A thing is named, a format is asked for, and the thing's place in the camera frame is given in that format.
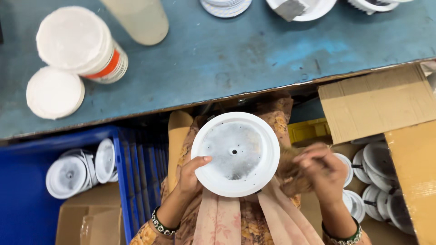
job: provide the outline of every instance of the blue workbench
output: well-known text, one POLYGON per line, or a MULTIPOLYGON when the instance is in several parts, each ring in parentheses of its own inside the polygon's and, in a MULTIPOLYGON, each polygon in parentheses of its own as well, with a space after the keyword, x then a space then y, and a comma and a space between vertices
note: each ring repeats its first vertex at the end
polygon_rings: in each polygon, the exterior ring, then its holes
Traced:
POLYGON ((136 44, 98 0, 2 0, 0 138, 107 122, 114 118, 307 82, 326 76, 436 57, 436 1, 415 0, 368 16, 339 0, 311 22, 287 23, 253 0, 232 19, 208 14, 198 0, 162 0, 170 21, 158 45, 136 44), (96 12, 129 56, 112 85, 86 81, 82 106, 56 121, 26 104, 26 85, 44 63, 36 51, 41 20, 80 5, 96 12))

